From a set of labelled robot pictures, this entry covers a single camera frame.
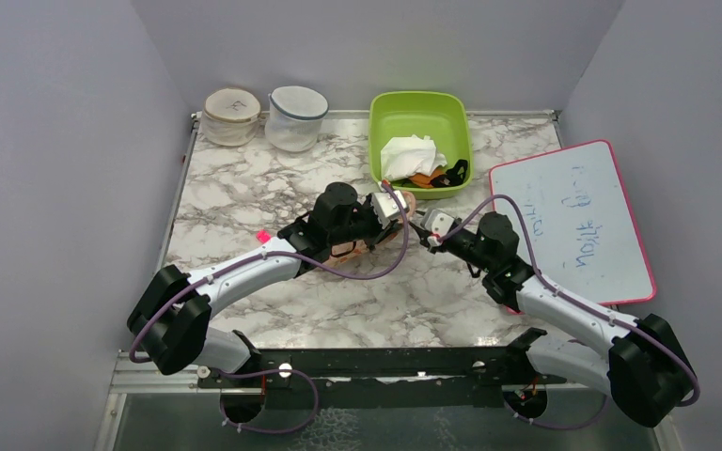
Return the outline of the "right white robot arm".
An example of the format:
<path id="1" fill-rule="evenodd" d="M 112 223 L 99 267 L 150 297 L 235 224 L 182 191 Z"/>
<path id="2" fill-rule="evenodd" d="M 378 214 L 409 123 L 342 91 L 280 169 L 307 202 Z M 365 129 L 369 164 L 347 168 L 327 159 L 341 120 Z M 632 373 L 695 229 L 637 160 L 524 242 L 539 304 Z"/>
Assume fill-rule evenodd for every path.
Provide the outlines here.
<path id="1" fill-rule="evenodd" d="M 519 257 L 520 237 L 507 216 L 488 212 L 470 231 L 430 209 L 411 227 L 430 252 L 449 253 L 481 275 L 496 303 L 571 336 L 565 341 L 540 333 L 510 351 L 504 361 L 513 380 L 540 374 L 583 384 L 647 428 L 698 401 L 698 378 L 666 320 L 654 314 L 639 319 L 574 297 Z"/>

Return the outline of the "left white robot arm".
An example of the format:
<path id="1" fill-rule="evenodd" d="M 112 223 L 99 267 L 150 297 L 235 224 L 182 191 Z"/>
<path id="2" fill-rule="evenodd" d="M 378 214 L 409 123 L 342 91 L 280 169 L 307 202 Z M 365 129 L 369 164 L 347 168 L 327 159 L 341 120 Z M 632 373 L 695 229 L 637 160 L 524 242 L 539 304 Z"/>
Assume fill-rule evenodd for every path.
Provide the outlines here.
<path id="1" fill-rule="evenodd" d="M 212 318 L 270 285 L 315 268 L 338 274 L 338 264 L 396 235 L 406 237 L 415 207 L 413 195 L 386 182 L 364 198 L 353 186 L 333 182 L 309 211 L 255 250 L 190 272 L 163 267 L 127 319 L 130 361 L 153 363 L 164 375 L 205 366 L 247 385 L 257 377 L 258 351 L 239 332 L 213 329 Z"/>

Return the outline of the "floral mesh laundry bag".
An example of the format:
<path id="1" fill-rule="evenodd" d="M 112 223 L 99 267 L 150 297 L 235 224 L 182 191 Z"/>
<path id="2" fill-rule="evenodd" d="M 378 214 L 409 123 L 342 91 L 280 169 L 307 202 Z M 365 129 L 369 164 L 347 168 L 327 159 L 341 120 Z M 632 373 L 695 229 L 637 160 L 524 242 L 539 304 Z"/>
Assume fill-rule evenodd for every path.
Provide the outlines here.
<path id="1" fill-rule="evenodd" d="M 406 212 L 406 218 L 410 220 L 416 212 L 416 197 L 410 192 L 401 192 L 401 194 L 406 201 L 408 209 Z M 370 249 L 364 240 L 345 242 L 334 245 L 331 249 L 331 255 L 323 262 L 323 264 L 330 268 L 336 268 L 351 259 L 361 257 L 369 253 Z"/>

